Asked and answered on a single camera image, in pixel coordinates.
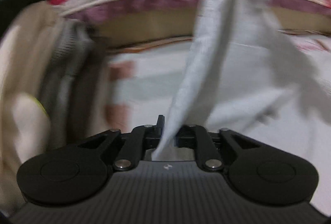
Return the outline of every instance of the circular pad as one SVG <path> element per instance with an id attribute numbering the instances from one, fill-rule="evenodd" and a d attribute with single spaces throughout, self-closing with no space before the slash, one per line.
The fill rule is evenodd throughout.
<path id="1" fill-rule="evenodd" d="M 26 161 L 17 183 L 24 196 L 43 206 L 84 200 L 106 183 L 108 169 L 90 149 L 67 146 Z"/>
<path id="2" fill-rule="evenodd" d="M 40 170 L 43 178 L 51 182 L 64 182 L 72 179 L 79 173 L 79 166 L 66 160 L 50 161 Z"/>
<path id="3" fill-rule="evenodd" d="M 281 183 L 294 178 L 294 168 L 283 162 L 267 161 L 258 167 L 258 175 L 269 182 Z"/>
<path id="4" fill-rule="evenodd" d="M 306 160 L 265 146 L 240 154 L 229 168 L 229 179 L 247 198 L 282 206 L 309 200 L 318 174 Z"/>

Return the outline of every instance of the beige fabric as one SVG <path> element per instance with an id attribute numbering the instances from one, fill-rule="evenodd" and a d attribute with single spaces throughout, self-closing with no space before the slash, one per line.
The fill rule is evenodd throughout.
<path id="1" fill-rule="evenodd" d="M 47 139 L 48 134 L 43 109 L 22 94 L 37 94 L 62 25 L 63 18 L 53 8 L 39 2 L 18 15 L 1 41 L 0 209 L 8 212 L 22 201 L 17 192 L 17 169 L 44 150 L 45 140 L 41 137 Z M 34 137 L 34 142 L 27 143 L 27 136 Z"/>
<path id="2" fill-rule="evenodd" d="M 183 37 L 172 37 L 168 39 L 162 39 L 152 42 L 141 43 L 133 46 L 123 47 L 123 48 L 109 48 L 107 53 L 112 54 L 126 54 L 126 53 L 141 53 L 142 51 L 153 49 L 155 47 L 167 46 L 184 41 L 192 41 L 193 37 L 183 36 Z"/>
<path id="3" fill-rule="evenodd" d="M 282 29 L 308 29 L 331 32 L 331 18 L 313 13 L 273 7 Z M 110 47 L 120 47 L 179 36 L 192 36 L 196 8 L 148 11 L 128 14 L 99 26 Z"/>
<path id="4" fill-rule="evenodd" d="M 192 35 L 196 8 L 132 13 L 99 26 L 111 47 Z"/>

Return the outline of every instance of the logo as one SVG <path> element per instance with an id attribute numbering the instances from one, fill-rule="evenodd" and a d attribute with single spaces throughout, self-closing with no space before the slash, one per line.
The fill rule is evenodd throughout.
<path id="1" fill-rule="evenodd" d="M 172 165 L 170 165 L 170 164 L 167 164 L 167 165 L 165 165 L 165 166 L 163 166 L 163 168 L 165 168 L 166 170 L 170 170 L 170 169 L 172 169 Z"/>

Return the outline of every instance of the ribbed black surface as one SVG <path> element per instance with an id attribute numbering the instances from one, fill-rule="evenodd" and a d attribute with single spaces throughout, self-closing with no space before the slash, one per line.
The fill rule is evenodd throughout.
<path id="1" fill-rule="evenodd" d="M 308 203 L 267 207 L 247 201 L 229 188 L 223 176 L 204 172 L 195 162 L 148 161 L 115 173 L 90 200 L 64 208 L 27 204 L 11 218 L 13 224 L 322 224 L 325 220 Z"/>

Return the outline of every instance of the grey fabric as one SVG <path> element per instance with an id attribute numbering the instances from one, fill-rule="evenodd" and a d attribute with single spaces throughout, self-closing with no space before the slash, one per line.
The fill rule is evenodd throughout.
<path id="1" fill-rule="evenodd" d="M 67 119 L 67 142 L 88 136 L 100 71 L 106 55 L 106 44 L 95 40 L 93 49 L 72 85 Z"/>
<path id="2" fill-rule="evenodd" d="M 75 27 L 75 35 L 76 43 L 73 57 L 68 62 L 65 75 L 61 79 L 56 98 L 56 105 L 51 116 L 52 130 L 50 149 L 58 148 L 67 144 L 67 117 L 72 85 L 93 47 L 93 41 L 87 35 L 86 28 L 83 23 L 77 22 Z"/>
<path id="3" fill-rule="evenodd" d="M 66 20 L 62 33 L 55 43 L 52 58 L 47 67 L 43 82 L 38 95 L 38 100 L 46 110 L 49 117 L 52 117 L 53 109 L 56 105 L 56 96 L 59 91 L 61 79 L 65 75 L 68 62 L 73 57 L 75 40 L 75 27 L 77 22 Z"/>

